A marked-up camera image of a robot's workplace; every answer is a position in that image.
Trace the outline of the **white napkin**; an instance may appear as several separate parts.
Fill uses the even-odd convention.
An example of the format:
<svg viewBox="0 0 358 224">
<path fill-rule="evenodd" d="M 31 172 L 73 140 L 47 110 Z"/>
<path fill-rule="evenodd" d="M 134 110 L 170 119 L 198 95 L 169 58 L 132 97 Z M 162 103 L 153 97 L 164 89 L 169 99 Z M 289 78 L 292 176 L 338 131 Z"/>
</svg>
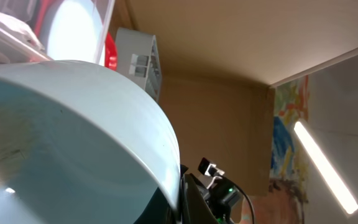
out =
<svg viewBox="0 0 358 224">
<path fill-rule="evenodd" d="M 48 61 L 44 47 L 31 28 L 15 17 L 0 12 L 0 63 Z"/>
</svg>

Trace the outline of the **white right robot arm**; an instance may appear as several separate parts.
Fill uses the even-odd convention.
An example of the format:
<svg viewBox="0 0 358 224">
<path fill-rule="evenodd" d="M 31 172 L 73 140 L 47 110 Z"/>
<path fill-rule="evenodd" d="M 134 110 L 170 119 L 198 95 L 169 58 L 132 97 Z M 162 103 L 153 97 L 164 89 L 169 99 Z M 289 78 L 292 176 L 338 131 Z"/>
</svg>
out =
<svg viewBox="0 0 358 224">
<path fill-rule="evenodd" d="M 198 171 L 207 178 L 206 183 L 202 183 L 201 194 L 211 213 L 219 223 L 233 224 L 232 208 L 242 198 L 239 189 L 225 178 L 223 170 L 205 157 L 201 159 Z"/>
</svg>

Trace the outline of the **light blue bowl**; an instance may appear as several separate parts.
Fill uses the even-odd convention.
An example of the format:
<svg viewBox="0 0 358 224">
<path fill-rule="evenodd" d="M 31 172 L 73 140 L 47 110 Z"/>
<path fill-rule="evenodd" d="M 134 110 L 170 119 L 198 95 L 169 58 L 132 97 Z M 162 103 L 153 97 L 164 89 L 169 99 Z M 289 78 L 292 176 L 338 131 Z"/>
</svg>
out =
<svg viewBox="0 0 358 224">
<path fill-rule="evenodd" d="M 0 65 L 0 223 L 157 223 L 179 210 L 178 141 L 143 89 L 94 63 Z"/>
</svg>

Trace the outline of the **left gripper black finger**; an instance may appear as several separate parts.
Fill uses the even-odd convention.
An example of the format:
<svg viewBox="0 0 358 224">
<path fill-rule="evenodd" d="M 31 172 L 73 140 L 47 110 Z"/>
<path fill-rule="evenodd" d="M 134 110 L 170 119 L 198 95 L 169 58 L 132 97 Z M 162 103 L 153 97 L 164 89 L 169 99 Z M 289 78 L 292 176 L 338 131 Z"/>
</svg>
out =
<svg viewBox="0 0 358 224">
<path fill-rule="evenodd" d="M 183 224 L 218 224 L 190 174 L 181 181 L 181 214 Z"/>
</svg>

